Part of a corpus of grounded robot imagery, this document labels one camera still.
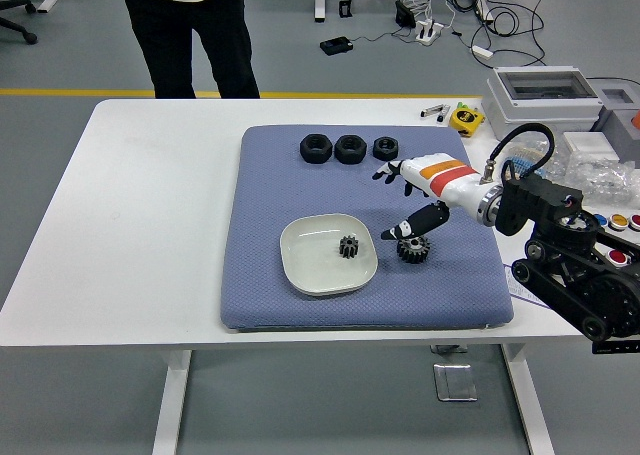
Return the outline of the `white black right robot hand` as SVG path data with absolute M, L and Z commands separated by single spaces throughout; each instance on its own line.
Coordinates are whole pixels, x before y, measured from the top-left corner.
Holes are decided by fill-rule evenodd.
M 383 240 L 405 240 L 425 235 L 449 219 L 449 209 L 463 208 L 469 216 L 484 226 L 493 226 L 499 210 L 502 186 L 486 181 L 473 168 L 445 153 L 424 155 L 386 162 L 373 175 L 387 184 L 396 177 L 405 181 L 405 194 L 414 188 L 434 198 L 393 228 L 381 234 Z

